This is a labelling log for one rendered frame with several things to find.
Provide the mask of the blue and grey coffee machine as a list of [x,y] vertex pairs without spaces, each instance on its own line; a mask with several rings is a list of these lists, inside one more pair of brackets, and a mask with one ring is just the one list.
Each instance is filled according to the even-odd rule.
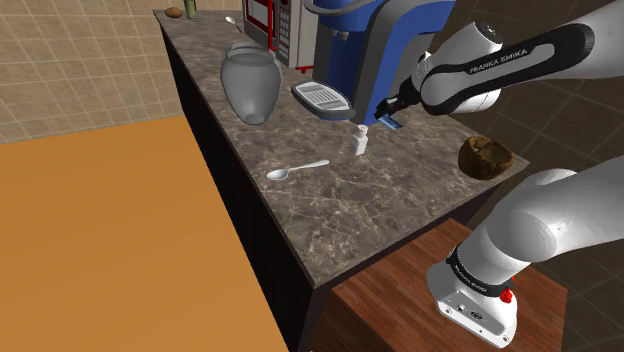
[[456,0],[302,0],[318,16],[313,79],[351,102],[372,125],[384,99],[415,71]]

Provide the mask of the small white shaker bottle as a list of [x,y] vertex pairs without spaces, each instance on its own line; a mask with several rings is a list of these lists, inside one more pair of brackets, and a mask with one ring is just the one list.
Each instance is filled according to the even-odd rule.
[[365,152],[368,142],[368,127],[365,125],[358,125],[355,132],[351,137],[349,144],[349,150],[356,156],[362,155]]

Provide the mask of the red and white microwave oven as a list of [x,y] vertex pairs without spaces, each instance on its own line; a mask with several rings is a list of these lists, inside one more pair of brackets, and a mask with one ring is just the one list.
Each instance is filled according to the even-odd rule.
[[244,33],[305,74],[313,69],[318,16],[302,0],[241,0]]

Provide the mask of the grey ceramic vase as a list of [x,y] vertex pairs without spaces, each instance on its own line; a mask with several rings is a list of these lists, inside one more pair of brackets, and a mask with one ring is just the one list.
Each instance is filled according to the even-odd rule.
[[269,119],[282,84],[273,51],[256,42],[232,44],[221,62],[220,79],[228,102],[243,122],[261,125]]

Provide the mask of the large silver spoon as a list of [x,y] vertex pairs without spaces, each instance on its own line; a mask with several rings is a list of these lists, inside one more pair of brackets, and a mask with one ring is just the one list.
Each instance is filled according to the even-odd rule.
[[307,168],[316,168],[316,167],[328,165],[329,163],[330,163],[329,160],[319,160],[316,162],[308,163],[305,165],[300,165],[297,167],[276,169],[276,170],[268,172],[266,177],[270,180],[281,181],[281,180],[286,179],[291,171],[295,171],[299,169],[307,169]]

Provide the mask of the brown wooden bowl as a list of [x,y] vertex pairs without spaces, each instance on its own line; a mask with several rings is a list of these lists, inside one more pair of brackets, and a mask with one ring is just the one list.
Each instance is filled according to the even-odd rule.
[[513,165],[514,154],[502,143],[489,137],[471,136],[462,144],[457,163],[467,176],[491,180]]

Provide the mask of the red-brown wooden robot stand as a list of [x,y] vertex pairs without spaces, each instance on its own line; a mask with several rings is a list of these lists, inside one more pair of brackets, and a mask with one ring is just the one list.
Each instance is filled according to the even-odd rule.
[[437,311],[427,270],[469,233],[447,220],[333,288],[311,352],[561,352],[567,291],[532,267],[514,280],[518,325],[505,349]]

